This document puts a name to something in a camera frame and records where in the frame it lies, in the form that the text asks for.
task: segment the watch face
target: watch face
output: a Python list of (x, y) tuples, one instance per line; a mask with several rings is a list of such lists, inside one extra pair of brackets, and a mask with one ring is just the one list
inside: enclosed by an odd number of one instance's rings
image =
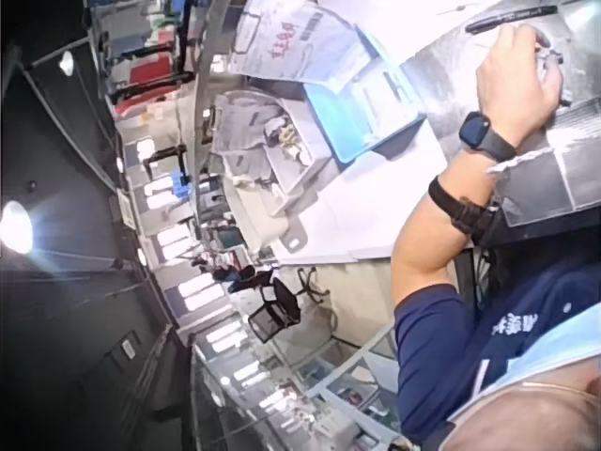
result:
[(459, 138), (470, 148), (478, 148), (490, 128), (488, 117), (478, 112), (471, 112), (459, 131)]

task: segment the black marker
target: black marker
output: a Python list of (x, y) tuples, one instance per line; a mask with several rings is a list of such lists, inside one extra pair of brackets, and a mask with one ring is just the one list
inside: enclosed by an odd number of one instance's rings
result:
[(551, 14), (557, 14), (557, 12), (558, 8), (556, 6), (519, 9), (518, 11), (506, 12), (504, 14), (498, 14), (482, 19), (481, 21), (470, 23), (466, 26), (466, 32), (477, 35), (492, 30), (503, 23), (523, 21), (524, 19), (532, 19), (534, 17), (550, 16)]

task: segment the barcode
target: barcode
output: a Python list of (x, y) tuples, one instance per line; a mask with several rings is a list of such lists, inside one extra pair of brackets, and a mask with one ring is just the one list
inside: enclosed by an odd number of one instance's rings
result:
[(309, 19), (309, 23), (307, 24), (307, 26), (302, 31), (302, 34), (300, 35), (300, 40), (309, 40), (309, 38), (311, 37), (311, 33), (313, 33), (315, 31), (317, 24), (319, 23), (319, 21), (321, 21), (322, 17), (323, 17), (323, 12), (316, 12), (313, 15), (313, 17), (311, 19)]

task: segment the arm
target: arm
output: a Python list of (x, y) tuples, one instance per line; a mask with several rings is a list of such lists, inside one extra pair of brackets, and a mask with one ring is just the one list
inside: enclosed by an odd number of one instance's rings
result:
[[(540, 129), (559, 104), (562, 74), (553, 62), (541, 83), (536, 74), (535, 47), (533, 28), (504, 25), (477, 71), (481, 109), (493, 130), (515, 148)], [(440, 175), (440, 185), (456, 199), (466, 197), (483, 206), (494, 185), (485, 171), (494, 164), (485, 154), (462, 150)], [(426, 195), (403, 226), (393, 250), (395, 302), (401, 303), (420, 288), (449, 283), (446, 267), (468, 238)]]

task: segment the black wristband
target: black wristband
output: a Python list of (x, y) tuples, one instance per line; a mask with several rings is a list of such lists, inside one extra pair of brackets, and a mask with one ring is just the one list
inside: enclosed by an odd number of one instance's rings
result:
[(434, 203), (451, 218), (451, 224), (466, 235), (483, 231), (489, 223), (492, 214), (469, 199), (462, 197), (457, 200), (440, 186), (439, 178), (434, 177), (428, 187), (428, 194)]

